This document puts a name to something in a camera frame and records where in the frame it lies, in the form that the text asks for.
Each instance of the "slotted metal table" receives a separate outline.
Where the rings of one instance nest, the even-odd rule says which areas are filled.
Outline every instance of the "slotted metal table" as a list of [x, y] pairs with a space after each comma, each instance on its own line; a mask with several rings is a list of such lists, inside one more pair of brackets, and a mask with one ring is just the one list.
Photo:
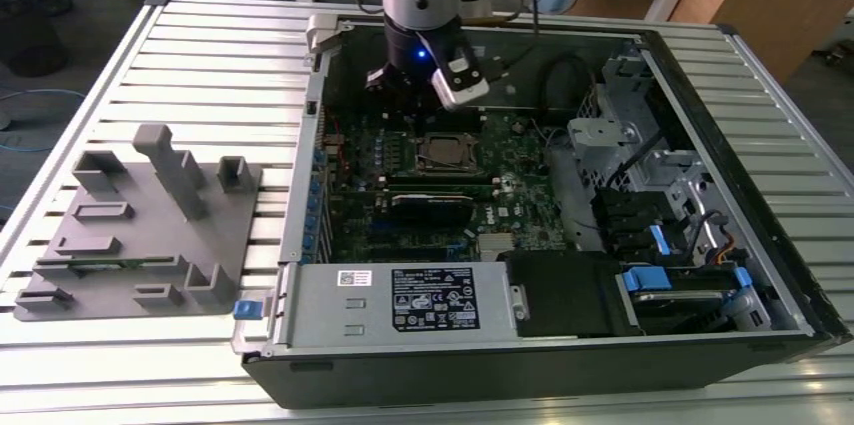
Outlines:
[[[169, 123], [199, 162], [265, 166], [242, 287], [274, 286], [306, 101], [305, 30], [341, 5], [170, 0], [147, 5], [0, 236], [0, 422], [851, 423], [854, 343], [758, 367], [702, 390], [425, 407], [281, 409], [230, 345], [231, 316], [22, 323], [35, 259], [78, 186], [83, 150], [143, 160], [142, 122]], [[704, 25], [570, 17], [548, 23], [657, 30], [847, 321], [854, 322], [854, 180], [738, 36]], [[263, 322], [245, 330], [263, 340]]]

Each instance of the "white sticker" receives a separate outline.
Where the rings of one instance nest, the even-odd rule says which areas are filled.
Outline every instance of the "white sticker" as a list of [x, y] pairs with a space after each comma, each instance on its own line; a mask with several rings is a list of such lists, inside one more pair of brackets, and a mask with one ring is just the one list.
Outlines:
[[370, 287], [371, 286], [371, 270], [339, 270], [338, 286], [339, 287]]

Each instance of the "motherboard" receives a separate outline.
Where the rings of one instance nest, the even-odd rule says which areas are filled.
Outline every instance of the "motherboard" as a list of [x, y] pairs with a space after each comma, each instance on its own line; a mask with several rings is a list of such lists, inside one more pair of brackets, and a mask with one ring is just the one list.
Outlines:
[[501, 110], [454, 118], [445, 128], [441, 116], [417, 126], [381, 112], [330, 115], [334, 262], [492, 261], [568, 248], [537, 123]]

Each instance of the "power supply label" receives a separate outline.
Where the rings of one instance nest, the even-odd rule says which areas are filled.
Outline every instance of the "power supply label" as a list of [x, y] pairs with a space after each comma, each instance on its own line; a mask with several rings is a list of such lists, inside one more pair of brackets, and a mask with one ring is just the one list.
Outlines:
[[393, 269], [392, 306], [400, 332], [481, 328], [473, 269]]

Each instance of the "blue latch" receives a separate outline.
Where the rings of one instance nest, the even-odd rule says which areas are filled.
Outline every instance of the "blue latch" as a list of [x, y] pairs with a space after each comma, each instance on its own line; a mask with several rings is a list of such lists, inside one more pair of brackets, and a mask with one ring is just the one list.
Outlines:
[[314, 232], [317, 227], [318, 227], [318, 217], [315, 217], [314, 215], [309, 215], [306, 217], [306, 230], [310, 232]]
[[265, 318], [265, 302], [238, 300], [234, 311], [235, 320], [261, 320]]
[[633, 267], [624, 272], [624, 281], [630, 292], [673, 288], [665, 267]]
[[750, 272], [745, 267], [736, 268], [736, 279], [742, 288], [753, 285], [753, 278], [750, 278]]
[[661, 225], [650, 225], [650, 232], [653, 232], [653, 238], [658, 245], [658, 252], [662, 255], [670, 255], [670, 245], [668, 244], [668, 239], [665, 238], [665, 232], [662, 231]]

